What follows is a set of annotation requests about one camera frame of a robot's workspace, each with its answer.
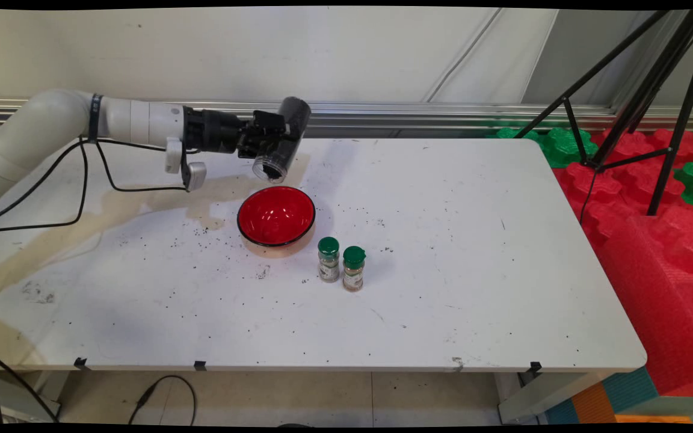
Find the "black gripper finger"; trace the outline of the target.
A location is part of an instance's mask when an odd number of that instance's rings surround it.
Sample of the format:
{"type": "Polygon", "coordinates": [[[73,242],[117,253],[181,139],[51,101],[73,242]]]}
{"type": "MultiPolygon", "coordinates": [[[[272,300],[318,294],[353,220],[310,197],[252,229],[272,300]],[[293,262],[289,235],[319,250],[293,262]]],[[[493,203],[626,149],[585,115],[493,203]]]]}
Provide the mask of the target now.
{"type": "Polygon", "coordinates": [[[238,157],[240,159],[265,157],[276,143],[277,137],[242,135],[238,142],[238,157]]]}
{"type": "Polygon", "coordinates": [[[253,111],[253,135],[280,137],[287,134],[287,123],[283,115],[273,112],[253,111]]]}

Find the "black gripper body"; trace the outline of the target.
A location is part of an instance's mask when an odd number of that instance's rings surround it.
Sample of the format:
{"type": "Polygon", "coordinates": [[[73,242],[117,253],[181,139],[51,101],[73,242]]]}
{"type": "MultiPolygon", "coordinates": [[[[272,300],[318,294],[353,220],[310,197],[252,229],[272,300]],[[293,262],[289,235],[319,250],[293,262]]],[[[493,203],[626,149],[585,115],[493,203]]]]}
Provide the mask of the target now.
{"type": "Polygon", "coordinates": [[[214,110],[183,108],[182,143],[188,150],[233,154],[247,123],[236,115],[214,110]]]}

